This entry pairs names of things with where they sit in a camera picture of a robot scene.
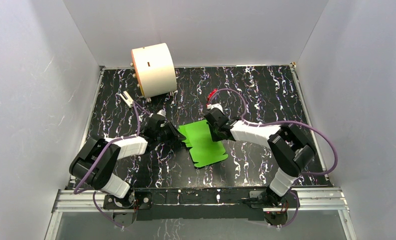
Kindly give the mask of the green paper box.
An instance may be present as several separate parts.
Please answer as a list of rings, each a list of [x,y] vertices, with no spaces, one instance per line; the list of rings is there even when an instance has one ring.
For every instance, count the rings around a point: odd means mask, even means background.
[[[186,140],[183,140],[183,142],[189,149],[190,156],[196,168],[203,168],[228,158],[222,142],[212,140],[206,120],[180,125],[179,131],[186,137]]]

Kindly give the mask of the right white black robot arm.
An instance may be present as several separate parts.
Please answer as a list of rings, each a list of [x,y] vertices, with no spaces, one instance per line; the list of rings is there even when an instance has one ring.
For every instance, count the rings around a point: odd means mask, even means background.
[[[243,141],[258,144],[271,150],[278,170],[264,193],[251,196],[243,202],[248,205],[264,204],[280,207],[287,193],[316,157],[316,149],[306,135],[293,123],[256,126],[238,119],[230,119],[218,108],[204,116],[212,141]]]

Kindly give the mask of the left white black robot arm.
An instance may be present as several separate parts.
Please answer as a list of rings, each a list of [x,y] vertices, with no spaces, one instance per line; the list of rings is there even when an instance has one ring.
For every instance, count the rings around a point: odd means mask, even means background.
[[[121,207],[129,208],[135,194],[130,183],[114,174],[116,162],[147,154],[160,144],[172,146],[186,139],[163,114],[152,114],[139,133],[117,138],[90,137],[71,162],[69,173],[80,181],[79,185],[87,184],[112,195]]]

